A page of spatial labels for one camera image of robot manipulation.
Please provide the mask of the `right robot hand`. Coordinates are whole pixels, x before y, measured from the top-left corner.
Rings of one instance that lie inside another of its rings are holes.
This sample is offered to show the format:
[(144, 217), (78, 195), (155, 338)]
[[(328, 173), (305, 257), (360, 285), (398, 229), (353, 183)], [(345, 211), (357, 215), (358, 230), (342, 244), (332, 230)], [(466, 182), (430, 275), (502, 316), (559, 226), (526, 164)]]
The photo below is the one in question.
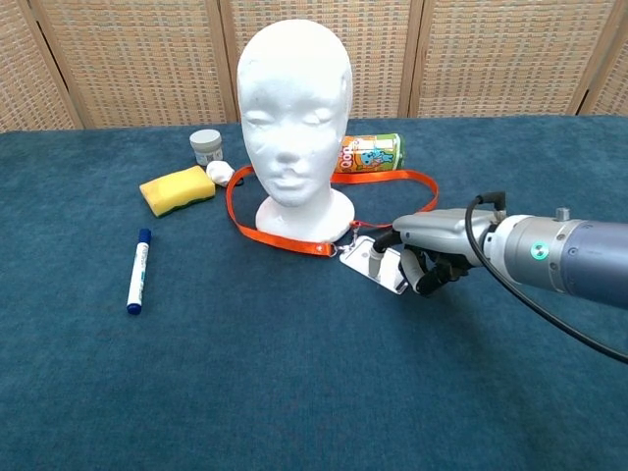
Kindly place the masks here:
[(481, 244), (497, 227), (497, 216), (481, 210), (465, 222), (461, 208), (417, 212), (401, 216), (369, 249), (368, 276), (379, 277), (387, 249), (401, 244), (398, 269), (418, 294), (429, 296), (450, 282), (456, 282), (482, 262), (471, 247), (466, 230)]

